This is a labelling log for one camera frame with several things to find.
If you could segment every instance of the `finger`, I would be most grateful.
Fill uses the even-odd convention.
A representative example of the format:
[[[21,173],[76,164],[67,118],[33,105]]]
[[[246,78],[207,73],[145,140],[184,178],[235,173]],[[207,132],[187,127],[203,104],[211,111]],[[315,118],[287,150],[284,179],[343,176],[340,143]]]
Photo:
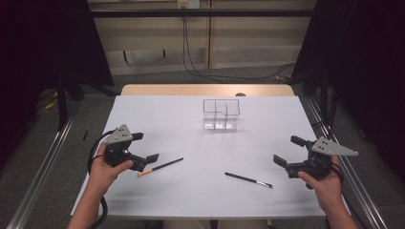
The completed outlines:
[[[332,156],[331,157],[331,162],[334,164],[339,165],[339,156]]]
[[[305,183],[307,183],[310,187],[316,188],[318,185],[318,180],[316,180],[314,177],[311,175],[305,173],[305,172],[298,172],[298,177],[301,178]]]
[[[134,161],[132,160],[125,160],[124,162],[120,163],[118,166],[114,167],[116,174],[119,175],[120,173],[124,172],[125,170],[131,168],[134,165]]]
[[[98,150],[97,150],[97,156],[103,156],[104,155],[104,153],[105,153],[105,148],[106,148],[107,146],[104,144],[104,143],[101,143],[99,146],[98,146]]]

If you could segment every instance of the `aluminum rail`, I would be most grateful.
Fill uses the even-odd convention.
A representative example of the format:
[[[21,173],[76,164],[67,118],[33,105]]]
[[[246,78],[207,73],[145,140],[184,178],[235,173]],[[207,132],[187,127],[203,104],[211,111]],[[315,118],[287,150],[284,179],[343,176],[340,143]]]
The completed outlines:
[[[320,108],[316,103],[316,101],[314,99],[309,99],[308,103],[317,121],[322,121],[320,115]],[[324,136],[329,136],[330,140],[339,144],[336,136],[330,130],[329,126],[322,124],[321,130]],[[369,193],[363,186],[363,183],[360,181],[360,178],[357,176],[357,173],[355,172],[354,168],[352,167],[352,164],[350,163],[349,159],[346,156],[340,156],[340,165],[342,167],[343,173],[345,174],[345,179],[349,182],[350,186],[352,187],[352,190],[356,195],[357,200],[359,201],[361,207],[363,208],[364,213],[369,219],[369,222],[372,225],[372,227],[374,229],[387,229],[388,227],[385,224],[381,215],[379,214],[374,201],[372,200]]]
[[[344,13],[340,10],[219,10],[219,9],[169,9],[169,10],[91,10],[68,13],[91,14],[93,17],[330,17]]]
[[[17,210],[14,212],[14,215],[12,216],[9,225],[7,226],[7,229],[22,229],[27,223],[32,208],[35,205],[36,201],[38,200],[38,197],[42,191],[42,188],[48,177],[48,174],[52,169],[53,164],[57,158],[57,155],[60,152],[60,149],[62,148],[63,142],[65,141],[66,136],[68,135],[68,132],[72,127],[72,123],[74,117],[77,114],[80,103],[81,102],[77,102],[68,122],[62,128],[62,130],[56,133],[51,148],[49,149],[47,155],[45,156],[44,161],[41,164],[41,167],[36,173],[36,176],[33,179],[29,190],[23,197],[23,200],[21,200],[19,206],[17,207]]]

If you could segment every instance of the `table surface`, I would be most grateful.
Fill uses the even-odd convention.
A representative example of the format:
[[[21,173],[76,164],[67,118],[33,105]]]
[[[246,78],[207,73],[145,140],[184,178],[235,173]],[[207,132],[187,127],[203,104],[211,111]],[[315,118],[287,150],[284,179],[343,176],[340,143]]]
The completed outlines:
[[[125,87],[159,91],[155,95],[118,96],[105,131],[127,124],[144,138],[129,148],[138,156],[160,154],[145,169],[171,160],[184,160],[151,174],[134,171],[119,176],[105,196],[109,215],[139,219],[267,219],[324,216],[316,195],[300,179],[290,179],[272,162],[273,154],[288,162],[300,162],[307,151],[289,142],[291,135],[315,139],[299,98],[285,85],[137,85]],[[164,91],[182,96],[165,96]],[[220,95],[184,96],[196,89],[216,90]],[[277,89],[288,96],[260,96],[254,88]],[[237,93],[258,96],[235,97]],[[241,102],[236,131],[203,129],[203,100],[232,98]],[[272,189],[224,172],[273,184]]]
[[[273,84],[130,84],[121,95],[290,96],[289,85]]]

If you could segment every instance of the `black cable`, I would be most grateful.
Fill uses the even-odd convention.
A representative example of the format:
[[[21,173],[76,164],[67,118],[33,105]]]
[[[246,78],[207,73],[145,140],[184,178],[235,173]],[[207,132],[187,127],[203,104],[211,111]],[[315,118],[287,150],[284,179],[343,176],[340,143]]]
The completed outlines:
[[[89,85],[90,87],[98,90],[101,93],[107,94],[108,96],[118,96],[119,95],[119,93],[117,93],[117,92],[107,89],[107,88],[103,87],[102,85],[96,84],[93,80],[87,78],[86,76],[81,75],[77,79],[80,79],[83,83]]]
[[[343,173],[341,172],[342,169],[340,168],[340,166],[332,162],[331,169],[339,176],[340,183],[343,185],[344,176],[343,176]]]
[[[281,82],[280,70],[281,70],[281,67],[279,68],[279,71],[278,71],[278,79],[277,79],[277,83],[278,83],[278,84],[280,84],[280,82]]]
[[[94,160],[95,158],[102,157],[102,156],[94,156],[99,141],[100,141],[102,138],[104,138],[105,136],[112,134],[113,132],[114,132],[114,131],[109,131],[109,132],[103,134],[103,135],[102,135],[101,137],[99,137],[99,138],[95,141],[95,143],[93,144],[92,149],[90,150],[90,153],[89,153],[89,158],[88,158],[88,160],[87,160],[87,171],[89,172],[89,175],[90,175],[90,172],[91,172],[91,170],[92,170],[92,163],[93,163],[93,160]],[[98,227],[99,225],[101,225],[101,224],[104,222],[104,220],[107,218],[108,207],[107,207],[107,202],[105,201],[105,198],[104,198],[104,197],[101,198],[100,203],[101,203],[101,206],[102,206],[102,215],[101,215],[101,217],[100,217],[95,223],[93,223],[92,225],[90,225],[89,227],[87,227],[87,229],[94,229],[94,228],[97,228],[97,227]]]
[[[224,84],[223,81],[218,80],[218,79],[214,79],[214,78],[212,78],[212,77],[233,78],[233,79],[246,79],[246,80],[250,80],[250,79],[252,79],[252,80],[259,80],[259,79],[270,78],[270,77],[275,76],[275,75],[280,75],[280,73],[281,73],[282,71],[284,71],[287,67],[295,65],[295,63],[289,63],[289,64],[286,64],[286,65],[282,65],[282,66],[280,66],[279,71],[277,71],[276,73],[272,73],[272,74],[265,75],[265,76],[261,76],[261,77],[253,77],[253,78],[250,78],[250,77],[242,77],[242,76],[232,76],[232,75],[217,75],[217,74],[204,75],[204,74],[200,73],[200,72],[194,67],[194,64],[193,64],[193,62],[192,62],[191,54],[190,54],[190,49],[189,49],[189,45],[188,45],[187,19],[186,19],[185,17],[183,17],[182,20],[183,20],[182,61],[183,61],[184,68],[187,70],[187,72],[190,73],[190,74],[192,74],[192,75],[194,75],[194,76],[209,78],[209,79],[211,79],[211,80],[214,80],[214,81],[217,81],[217,82],[220,82],[220,83],[223,83],[223,84]],[[196,73],[190,72],[190,71],[187,69],[186,65],[185,65],[185,56],[184,56],[185,46],[186,46],[186,48],[187,48],[188,58],[189,58],[191,67],[193,68],[193,70],[194,70]]]
[[[129,65],[130,63],[128,62],[128,59],[127,59],[127,57],[126,57],[126,52],[125,52],[125,51],[122,51],[122,55],[124,56],[124,61],[125,61],[125,63],[127,63],[127,64]]]
[[[184,55],[184,52],[185,52],[185,45],[187,46],[187,52],[188,52],[188,58],[189,58],[189,60],[190,60],[190,64],[191,64],[191,66],[193,67],[194,71],[195,71],[197,74],[190,72],[190,71],[187,69],[187,66],[185,65],[185,55]],[[188,46],[187,20],[186,20],[185,17],[182,18],[182,64],[184,65],[185,70],[186,70],[188,73],[190,73],[191,75],[194,75],[194,76],[197,76],[197,77],[208,78],[208,79],[211,79],[211,80],[214,80],[214,81],[216,81],[216,82],[219,82],[219,83],[224,84],[224,82],[221,81],[221,80],[213,79],[213,78],[211,78],[211,77],[209,77],[209,76],[202,75],[202,74],[199,73],[199,72],[197,71],[197,69],[194,67],[194,64],[193,64],[193,62],[192,62],[192,60],[191,60],[190,49],[189,49],[189,46]]]
[[[337,109],[337,95],[336,95],[336,91],[333,90],[332,96],[331,96],[330,111],[328,113],[328,120],[329,120],[331,130],[333,128],[333,120],[334,120],[334,115],[336,114],[336,109]]]

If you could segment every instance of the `hand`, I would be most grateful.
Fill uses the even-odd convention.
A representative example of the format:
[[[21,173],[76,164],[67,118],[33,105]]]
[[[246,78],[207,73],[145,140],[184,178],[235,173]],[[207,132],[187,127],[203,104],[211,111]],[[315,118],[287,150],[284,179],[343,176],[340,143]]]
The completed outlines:
[[[126,160],[116,167],[111,167],[104,161],[105,144],[100,144],[96,157],[93,159],[92,170],[87,184],[94,194],[104,196],[117,176],[134,165],[132,160]]]
[[[332,156],[331,161],[334,164],[339,165],[339,158],[337,156]],[[341,196],[342,184],[340,183],[339,175],[337,175],[336,172],[330,171],[329,175],[322,180],[316,180],[305,172],[299,172],[298,177],[315,190],[319,206],[325,212],[333,211],[336,207],[340,208],[344,206]]]

